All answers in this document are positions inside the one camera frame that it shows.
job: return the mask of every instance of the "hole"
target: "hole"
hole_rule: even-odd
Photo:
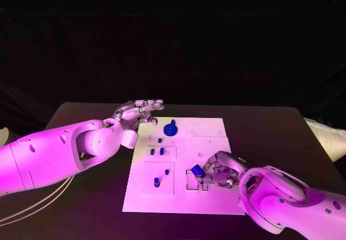
[[[333,201],[333,206],[334,206],[334,208],[336,208],[337,210],[340,210],[340,209],[341,209],[341,205],[338,204],[338,202],[337,202],[337,201]]]
[[[63,135],[59,136],[59,140],[63,144],[66,143],[66,137]]]
[[[28,149],[30,149],[30,151],[34,153],[34,151],[36,151],[36,149],[34,149],[34,146],[30,144],[30,146],[28,146]]]

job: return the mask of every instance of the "black curtain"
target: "black curtain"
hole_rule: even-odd
[[[41,130],[63,102],[164,99],[292,106],[346,128],[343,5],[121,4],[0,8],[0,127]]]

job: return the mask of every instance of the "robotic hand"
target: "robotic hand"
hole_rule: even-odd
[[[102,163],[119,146],[132,149],[139,123],[157,124],[163,100],[128,101],[105,120],[36,132],[0,148],[0,196],[57,183]]]
[[[310,240],[346,239],[346,196],[310,188],[271,166],[251,168],[240,157],[223,151],[191,172],[201,184],[238,185],[238,206],[271,233],[279,234],[287,227]]]

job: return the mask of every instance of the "blue cylinder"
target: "blue cylinder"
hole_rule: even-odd
[[[154,185],[155,188],[160,187],[160,180],[158,180],[157,177],[152,179],[152,185]]]

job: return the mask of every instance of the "dark table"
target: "dark table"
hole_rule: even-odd
[[[118,104],[65,103],[46,126],[52,129],[111,116]],[[232,152],[261,166],[272,165],[312,188],[346,195],[346,182],[294,108],[165,105],[157,117],[223,118]],[[121,212],[132,150],[79,173],[62,196],[39,213],[3,226],[0,239],[304,239],[291,229],[268,233],[249,216]],[[5,217],[59,186],[0,198]]]

